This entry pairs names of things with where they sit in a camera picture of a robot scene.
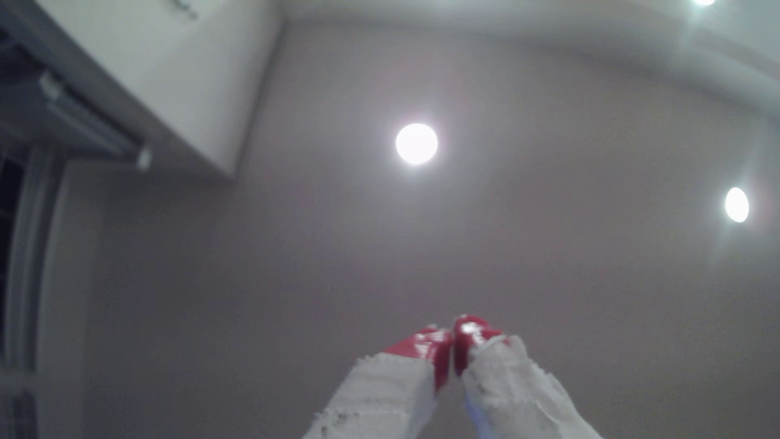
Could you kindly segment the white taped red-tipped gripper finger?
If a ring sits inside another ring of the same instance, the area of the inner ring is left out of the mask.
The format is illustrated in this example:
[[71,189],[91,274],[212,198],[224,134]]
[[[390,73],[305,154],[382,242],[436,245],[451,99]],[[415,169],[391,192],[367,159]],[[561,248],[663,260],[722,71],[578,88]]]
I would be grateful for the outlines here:
[[478,438],[601,438],[521,337],[475,315],[453,326],[453,364]]
[[449,379],[453,334],[424,327],[359,359],[303,438],[417,438]]

